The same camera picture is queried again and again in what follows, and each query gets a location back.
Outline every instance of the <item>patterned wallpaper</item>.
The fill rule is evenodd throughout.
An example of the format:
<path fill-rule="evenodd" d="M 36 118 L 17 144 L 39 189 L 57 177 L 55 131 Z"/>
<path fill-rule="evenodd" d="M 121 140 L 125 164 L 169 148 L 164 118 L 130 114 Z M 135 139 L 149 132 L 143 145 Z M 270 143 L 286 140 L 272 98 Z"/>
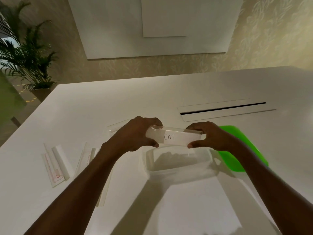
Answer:
<path fill-rule="evenodd" d="M 1 0 L 13 5 L 19 0 Z M 59 60 L 60 83 L 293 65 L 313 69 L 313 0 L 244 0 L 226 54 L 192 54 L 87 60 L 67 0 L 29 0 L 28 23 L 45 19 L 45 41 Z"/>

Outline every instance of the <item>tabletop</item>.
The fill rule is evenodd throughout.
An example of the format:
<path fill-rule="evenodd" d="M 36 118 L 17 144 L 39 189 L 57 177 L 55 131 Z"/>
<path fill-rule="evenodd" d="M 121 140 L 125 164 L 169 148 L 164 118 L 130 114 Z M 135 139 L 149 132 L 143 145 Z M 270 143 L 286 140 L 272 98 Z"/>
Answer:
<path fill-rule="evenodd" d="M 262 99 L 276 110 L 210 119 L 237 126 L 269 167 L 313 202 L 313 73 L 275 67 L 58 85 L 0 148 L 0 233 L 23 234 L 72 181 L 52 188 L 43 143 L 73 145 L 76 168 L 84 141 L 109 139 L 107 126 L 137 115 L 185 128 L 177 107 Z M 161 185 L 147 181 L 140 152 L 123 155 L 106 201 L 85 234 L 279 234 L 245 173 L 213 152 L 216 176 Z"/>

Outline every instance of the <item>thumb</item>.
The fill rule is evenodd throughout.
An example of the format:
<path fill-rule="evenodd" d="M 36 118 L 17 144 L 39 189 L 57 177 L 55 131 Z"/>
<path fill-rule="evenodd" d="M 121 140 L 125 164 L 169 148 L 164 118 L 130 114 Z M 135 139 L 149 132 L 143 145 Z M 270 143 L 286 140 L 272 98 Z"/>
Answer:
<path fill-rule="evenodd" d="M 153 146 L 155 148 L 159 147 L 159 144 L 152 138 L 146 138 L 144 144 L 145 146 Z"/>
<path fill-rule="evenodd" d="M 206 142 L 205 140 L 198 140 L 198 141 L 193 141 L 193 142 L 190 142 L 188 144 L 188 148 L 191 149 L 191 148 L 199 148 L 199 147 L 206 147 Z"/>

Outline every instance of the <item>hand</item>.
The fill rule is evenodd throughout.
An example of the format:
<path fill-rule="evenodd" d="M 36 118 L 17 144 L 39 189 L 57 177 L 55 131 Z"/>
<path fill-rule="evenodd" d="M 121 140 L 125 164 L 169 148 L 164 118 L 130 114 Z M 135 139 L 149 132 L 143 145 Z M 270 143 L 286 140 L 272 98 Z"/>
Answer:
<path fill-rule="evenodd" d="M 119 147 L 123 153 L 136 151 L 142 146 L 157 148 L 159 144 L 155 140 L 146 137 L 146 132 L 151 125 L 163 126 L 158 118 L 137 116 L 119 129 L 109 141 Z"/>
<path fill-rule="evenodd" d="M 232 145 L 239 141 L 235 136 L 212 122 L 193 123 L 186 129 L 200 130 L 207 135 L 204 140 L 189 143 L 188 148 L 210 147 L 218 151 L 229 151 Z"/>

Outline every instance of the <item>person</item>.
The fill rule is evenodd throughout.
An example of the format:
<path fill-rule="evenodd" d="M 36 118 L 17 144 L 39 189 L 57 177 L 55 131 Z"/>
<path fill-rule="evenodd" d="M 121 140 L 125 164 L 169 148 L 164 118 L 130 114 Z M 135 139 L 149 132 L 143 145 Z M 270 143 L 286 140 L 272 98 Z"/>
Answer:
<path fill-rule="evenodd" d="M 162 122 L 158 118 L 136 117 L 103 143 L 92 162 L 25 235 L 83 235 L 117 159 L 142 146 L 159 146 L 153 139 L 146 138 L 151 125 L 162 126 Z M 239 160 L 283 235 L 313 233 L 313 205 L 279 178 L 242 141 L 212 122 L 193 123 L 187 129 L 206 134 L 204 140 L 189 143 L 189 148 L 210 147 L 228 151 Z"/>

